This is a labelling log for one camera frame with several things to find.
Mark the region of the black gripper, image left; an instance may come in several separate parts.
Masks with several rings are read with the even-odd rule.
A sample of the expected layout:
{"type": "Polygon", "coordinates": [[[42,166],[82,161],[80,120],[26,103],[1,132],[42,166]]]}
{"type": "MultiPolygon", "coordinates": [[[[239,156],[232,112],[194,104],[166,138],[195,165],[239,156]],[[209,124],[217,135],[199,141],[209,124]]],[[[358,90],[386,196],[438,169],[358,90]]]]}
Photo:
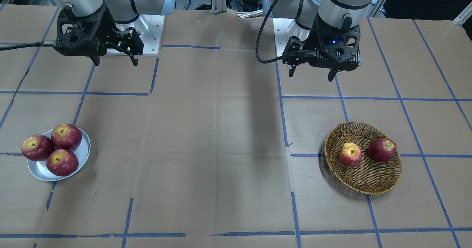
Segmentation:
{"type": "Polygon", "coordinates": [[[99,66],[101,56],[114,49],[129,56],[133,66],[138,66],[144,44],[134,27],[121,31],[116,26],[105,2],[94,13],[79,17],[70,2],[66,2],[57,20],[57,38],[54,49],[63,56],[90,57],[99,66]]]}

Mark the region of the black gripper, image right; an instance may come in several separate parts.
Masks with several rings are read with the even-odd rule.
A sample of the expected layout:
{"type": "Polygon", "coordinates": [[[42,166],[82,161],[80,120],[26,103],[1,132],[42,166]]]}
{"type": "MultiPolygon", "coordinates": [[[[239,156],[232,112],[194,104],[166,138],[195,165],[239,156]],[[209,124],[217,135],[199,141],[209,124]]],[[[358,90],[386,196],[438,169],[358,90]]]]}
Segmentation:
{"type": "Polygon", "coordinates": [[[298,65],[308,63],[315,68],[329,69],[328,81],[332,82],[342,71],[353,71],[361,63],[360,28],[352,27],[350,14],[341,17],[341,27],[327,24],[319,15],[313,21],[308,37],[302,41],[291,36],[283,52],[283,64],[289,67],[289,77],[294,76],[298,65]]]}

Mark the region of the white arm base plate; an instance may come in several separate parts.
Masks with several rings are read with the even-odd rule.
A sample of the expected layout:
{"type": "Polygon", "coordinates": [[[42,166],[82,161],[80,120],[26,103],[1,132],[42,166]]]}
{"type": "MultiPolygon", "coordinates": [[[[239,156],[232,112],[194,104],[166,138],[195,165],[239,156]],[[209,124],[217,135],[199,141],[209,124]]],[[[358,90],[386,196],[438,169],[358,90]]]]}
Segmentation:
{"type": "Polygon", "coordinates": [[[276,45],[276,56],[282,56],[285,46],[291,36],[296,36],[304,41],[310,32],[310,28],[305,28],[295,19],[273,18],[274,38],[276,45]]]}
{"type": "Polygon", "coordinates": [[[158,56],[165,19],[166,17],[162,15],[140,15],[132,23],[116,23],[116,26],[121,31],[134,27],[144,44],[143,56],[158,56]]]}

